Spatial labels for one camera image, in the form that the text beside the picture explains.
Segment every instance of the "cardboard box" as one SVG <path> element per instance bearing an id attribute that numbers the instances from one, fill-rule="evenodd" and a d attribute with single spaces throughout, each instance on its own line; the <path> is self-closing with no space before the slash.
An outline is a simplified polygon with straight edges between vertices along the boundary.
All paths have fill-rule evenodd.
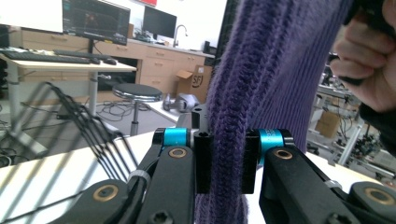
<path id="1" fill-rule="evenodd" d="M 334 138 L 340 127 L 341 119 L 336 114 L 325 111 L 322 113 L 320 120 L 318 120 L 315 130 L 327 138 Z"/>
<path id="2" fill-rule="evenodd" d="M 193 72 L 179 70 L 177 72 L 177 95 L 179 93 L 193 94 L 203 104 L 206 101 L 211 75 L 211 66 L 196 65 Z"/>

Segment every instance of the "chair leg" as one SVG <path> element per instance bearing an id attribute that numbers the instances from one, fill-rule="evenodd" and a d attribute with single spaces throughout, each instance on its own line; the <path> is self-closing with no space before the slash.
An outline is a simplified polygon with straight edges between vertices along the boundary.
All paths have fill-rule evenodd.
<path id="1" fill-rule="evenodd" d="M 137 128 L 139 122 L 137 121 L 137 113 L 139 112 L 139 103 L 137 101 L 134 102 L 134 120 L 131 123 L 131 136 L 137 135 Z"/>

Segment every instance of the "stool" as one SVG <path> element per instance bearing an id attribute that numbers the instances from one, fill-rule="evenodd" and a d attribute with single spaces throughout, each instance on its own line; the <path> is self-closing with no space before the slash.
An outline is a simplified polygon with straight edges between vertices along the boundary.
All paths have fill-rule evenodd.
<path id="1" fill-rule="evenodd" d="M 121 83 L 113 86 L 113 94 L 134 102 L 134 120 L 131 124 L 131 136 L 137 135 L 139 104 L 158 102 L 163 98 L 163 93 L 153 87 L 132 83 Z"/>

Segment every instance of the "black stool seat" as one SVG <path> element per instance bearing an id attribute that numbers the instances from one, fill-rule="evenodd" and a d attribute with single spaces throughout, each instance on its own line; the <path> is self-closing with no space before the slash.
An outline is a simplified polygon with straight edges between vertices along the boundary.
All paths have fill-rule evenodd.
<path id="1" fill-rule="evenodd" d="M 113 93 L 124 99 L 139 102 L 158 102 L 161 101 L 163 93 L 150 86 L 132 83 L 121 83 L 113 87 Z"/>

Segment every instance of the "knit fabric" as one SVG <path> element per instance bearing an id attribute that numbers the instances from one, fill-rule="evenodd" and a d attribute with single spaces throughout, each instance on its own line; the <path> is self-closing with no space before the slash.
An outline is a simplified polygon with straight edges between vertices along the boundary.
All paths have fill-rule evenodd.
<path id="1" fill-rule="evenodd" d="M 207 95 L 211 191 L 196 223 L 247 223 L 240 176 L 248 128 L 288 129 L 305 151 L 319 78 L 352 1 L 242 0 Z"/>

